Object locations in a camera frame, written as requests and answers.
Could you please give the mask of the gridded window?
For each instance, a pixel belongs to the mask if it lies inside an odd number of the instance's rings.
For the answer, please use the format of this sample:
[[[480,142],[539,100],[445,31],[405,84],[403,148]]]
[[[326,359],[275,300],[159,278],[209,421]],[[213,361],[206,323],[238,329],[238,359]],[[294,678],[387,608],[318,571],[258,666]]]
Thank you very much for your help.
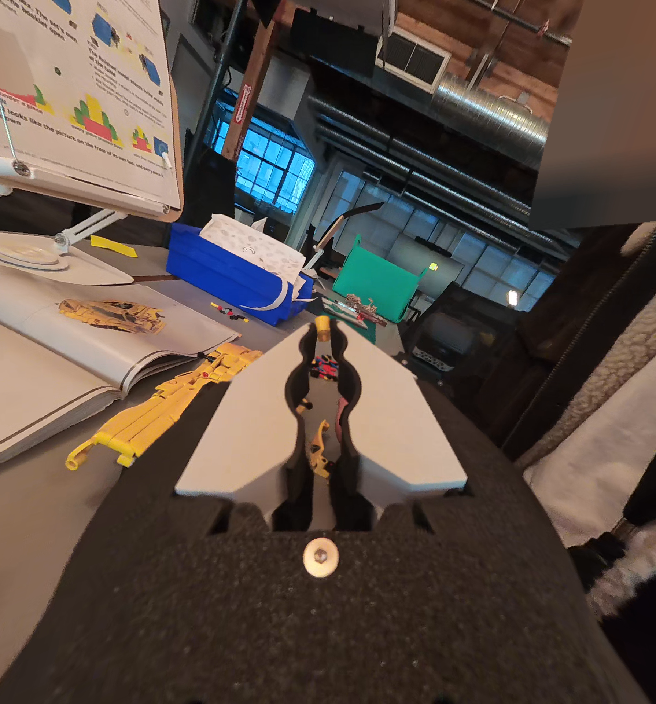
[[[252,118],[236,162],[236,202],[294,216],[315,170],[315,161],[292,130]]]

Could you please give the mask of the white patterned paper bag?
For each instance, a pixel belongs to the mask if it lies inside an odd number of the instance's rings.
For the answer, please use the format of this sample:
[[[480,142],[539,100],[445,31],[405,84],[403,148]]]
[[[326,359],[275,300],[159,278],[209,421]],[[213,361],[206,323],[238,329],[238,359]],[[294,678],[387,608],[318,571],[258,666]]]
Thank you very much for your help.
[[[251,311],[273,311],[288,301],[314,301],[313,280],[306,279],[302,274],[306,257],[285,243],[264,234],[265,223],[266,220],[263,219],[247,226],[228,216],[215,214],[200,231],[199,237],[228,253],[231,263],[243,260],[279,281],[279,291],[269,294],[266,304],[252,306],[242,303],[239,304],[240,307]]]

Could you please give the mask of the grey desk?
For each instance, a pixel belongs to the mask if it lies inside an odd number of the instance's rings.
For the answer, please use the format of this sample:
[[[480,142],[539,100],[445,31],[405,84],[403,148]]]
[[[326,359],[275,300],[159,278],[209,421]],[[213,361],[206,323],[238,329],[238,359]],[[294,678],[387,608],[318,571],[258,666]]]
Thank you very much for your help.
[[[227,392],[211,384],[142,459],[81,480],[0,470],[0,703],[230,701],[247,679],[357,675],[399,611],[405,531],[343,532],[336,571],[259,509],[174,495]]]

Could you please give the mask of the black hanging panel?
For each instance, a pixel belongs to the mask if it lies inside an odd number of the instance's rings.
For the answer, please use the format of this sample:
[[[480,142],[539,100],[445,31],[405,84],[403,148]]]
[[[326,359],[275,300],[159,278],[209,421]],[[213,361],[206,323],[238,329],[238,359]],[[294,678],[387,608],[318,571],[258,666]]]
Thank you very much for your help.
[[[371,78],[378,39],[362,29],[331,21],[315,11],[296,8],[289,44],[298,54]]]

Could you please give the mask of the yellow curved panel piece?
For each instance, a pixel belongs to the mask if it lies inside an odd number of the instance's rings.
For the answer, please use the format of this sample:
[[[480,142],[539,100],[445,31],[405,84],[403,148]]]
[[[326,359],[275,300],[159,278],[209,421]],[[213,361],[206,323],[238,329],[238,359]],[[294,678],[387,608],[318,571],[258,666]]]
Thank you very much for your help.
[[[310,469],[313,471],[313,473],[315,475],[323,478],[324,480],[330,479],[331,473],[332,473],[332,468],[334,466],[334,462],[329,461],[324,456],[324,450],[325,450],[324,436],[329,429],[330,429],[330,424],[328,423],[328,421],[325,419],[322,420],[322,422],[320,423],[320,425],[317,428],[317,431],[315,432],[313,439],[309,443],[308,454],[307,454]]]

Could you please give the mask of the dark fleece-lined jacket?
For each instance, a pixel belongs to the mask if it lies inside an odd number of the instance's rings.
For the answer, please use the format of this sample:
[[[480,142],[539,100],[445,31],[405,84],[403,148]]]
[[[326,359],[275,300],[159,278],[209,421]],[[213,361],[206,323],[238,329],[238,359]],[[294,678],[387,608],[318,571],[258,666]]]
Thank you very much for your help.
[[[571,433],[573,400],[656,296],[656,223],[581,230],[578,249],[518,329],[552,370],[501,444],[522,470]]]

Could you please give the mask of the white air vent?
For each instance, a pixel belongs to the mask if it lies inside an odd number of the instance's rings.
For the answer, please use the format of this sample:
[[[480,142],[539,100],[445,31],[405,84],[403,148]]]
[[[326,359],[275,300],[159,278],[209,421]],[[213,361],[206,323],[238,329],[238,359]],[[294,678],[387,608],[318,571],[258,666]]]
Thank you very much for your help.
[[[379,38],[375,65],[433,96],[452,57],[451,51],[395,26],[390,34]]]

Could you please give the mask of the wooden post with red label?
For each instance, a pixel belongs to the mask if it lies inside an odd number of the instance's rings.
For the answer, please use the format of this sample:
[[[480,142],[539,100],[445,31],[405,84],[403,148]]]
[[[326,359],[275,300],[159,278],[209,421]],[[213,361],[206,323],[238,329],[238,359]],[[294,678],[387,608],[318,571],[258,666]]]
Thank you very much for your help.
[[[262,85],[267,74],[279,30],[282,25],[292,22],[296,5],[292,1],[280,1],[274,17],[265,27],[259,23],[253,47],[244,72],[236,105],[221,155],[228,161],[237,163],[248,131],[253,111],[257,105]]]

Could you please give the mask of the instruction booklet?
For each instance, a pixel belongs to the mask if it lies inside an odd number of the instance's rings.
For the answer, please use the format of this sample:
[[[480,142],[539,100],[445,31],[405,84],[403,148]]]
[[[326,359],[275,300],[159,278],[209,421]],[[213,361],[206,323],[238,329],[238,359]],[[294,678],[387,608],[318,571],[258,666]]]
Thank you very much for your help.
[[[238,337],[145,285],[77,285],[0,266],[0,464]]]

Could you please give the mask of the yellow toy brick car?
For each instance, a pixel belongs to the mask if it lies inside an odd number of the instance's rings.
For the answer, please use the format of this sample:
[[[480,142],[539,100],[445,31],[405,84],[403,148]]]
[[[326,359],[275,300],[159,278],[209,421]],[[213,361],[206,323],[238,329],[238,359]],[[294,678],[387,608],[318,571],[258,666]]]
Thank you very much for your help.
[[[262,352],[234,343],[224,343],[189,372],[159,384],[143,403],[119,412],[85,443],[69,453],[66,468],[78,470],[95,446],[117,455],[116,462],[129,468],[179,420],[200,390],[208,384],[231,382],[243,369],[262,357]]]

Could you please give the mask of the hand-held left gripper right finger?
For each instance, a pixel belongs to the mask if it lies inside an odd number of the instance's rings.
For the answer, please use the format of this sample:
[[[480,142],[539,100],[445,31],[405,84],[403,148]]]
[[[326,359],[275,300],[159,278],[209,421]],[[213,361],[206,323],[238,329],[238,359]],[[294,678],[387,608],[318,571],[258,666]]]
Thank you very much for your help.
[[[333,469],[339,523],[348,508],[377,513],[460,493],[467,474],[408,368],[339,321],[333,322],[342,410]]]

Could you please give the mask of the white ceiling-mounted unit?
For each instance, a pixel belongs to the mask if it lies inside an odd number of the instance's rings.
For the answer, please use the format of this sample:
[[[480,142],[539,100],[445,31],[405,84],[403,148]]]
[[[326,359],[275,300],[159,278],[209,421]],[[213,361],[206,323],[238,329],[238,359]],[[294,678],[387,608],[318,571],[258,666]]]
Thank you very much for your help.
[[[380,37],[394,29],[399,1],[294,1],[297,8],[315,11],[339,24]]]

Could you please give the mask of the black metal pole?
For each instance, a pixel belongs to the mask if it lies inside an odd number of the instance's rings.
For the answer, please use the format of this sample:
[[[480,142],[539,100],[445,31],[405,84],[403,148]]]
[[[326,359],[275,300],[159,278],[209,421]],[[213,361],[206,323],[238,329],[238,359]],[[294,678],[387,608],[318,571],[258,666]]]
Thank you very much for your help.
[[[194,166],[199,161],[210,120],[213,115],[213,109],[215,108],[218,94],[221,90],[222,81],[227,73],[229,58],[236,39],[236,33],[245,13],[247,4],[247,1],[236,1],[227,25],[227,29],[223,34],[221,34],[222,43],[217,57],[218,60],[215,62],[215,72],[203,100],[199,120],[189,147],[189,153],[187,154],[184,162],[183,174],[185,184],[190,181]]]

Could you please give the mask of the silver ventilation duct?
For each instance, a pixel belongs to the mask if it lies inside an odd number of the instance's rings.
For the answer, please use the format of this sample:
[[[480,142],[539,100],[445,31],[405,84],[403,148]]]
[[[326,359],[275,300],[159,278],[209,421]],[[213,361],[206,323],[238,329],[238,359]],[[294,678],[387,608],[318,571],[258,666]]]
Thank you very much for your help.
[[[527,106],[469,87],[463,79],[447,73],[433,94],[430,113],[446,127],[539,171],[550,123]]]

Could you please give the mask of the blue plastic bin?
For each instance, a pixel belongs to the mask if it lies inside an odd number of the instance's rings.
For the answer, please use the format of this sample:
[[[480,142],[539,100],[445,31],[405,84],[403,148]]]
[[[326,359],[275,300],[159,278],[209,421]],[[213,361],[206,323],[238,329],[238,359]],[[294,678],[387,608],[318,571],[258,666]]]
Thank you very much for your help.
[[[297,285],[211,243],[197,227],[172,224],[166,270],[271,326],[295,318],[314,300],[313,280]]]

